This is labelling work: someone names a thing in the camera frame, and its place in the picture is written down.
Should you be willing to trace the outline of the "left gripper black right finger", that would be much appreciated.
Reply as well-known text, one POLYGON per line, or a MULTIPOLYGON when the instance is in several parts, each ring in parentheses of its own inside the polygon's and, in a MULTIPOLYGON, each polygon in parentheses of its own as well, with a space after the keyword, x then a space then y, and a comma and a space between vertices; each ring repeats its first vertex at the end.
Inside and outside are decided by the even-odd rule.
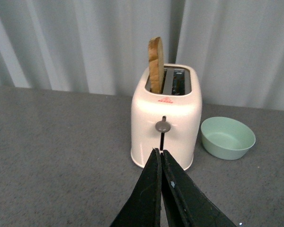
POLYGON ((173 156, 164 150, 162 162, 162 195, 170 227, 234 227, 197 187, 173 156))

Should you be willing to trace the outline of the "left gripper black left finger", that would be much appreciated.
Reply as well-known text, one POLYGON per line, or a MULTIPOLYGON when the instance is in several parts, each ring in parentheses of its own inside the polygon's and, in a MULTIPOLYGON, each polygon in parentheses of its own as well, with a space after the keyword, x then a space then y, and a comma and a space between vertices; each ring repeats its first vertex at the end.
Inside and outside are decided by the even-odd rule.
POLYGON ((154 148, 134 190, 112 222, 112 227, 159 227, 161 210, 162 164, 154 148))

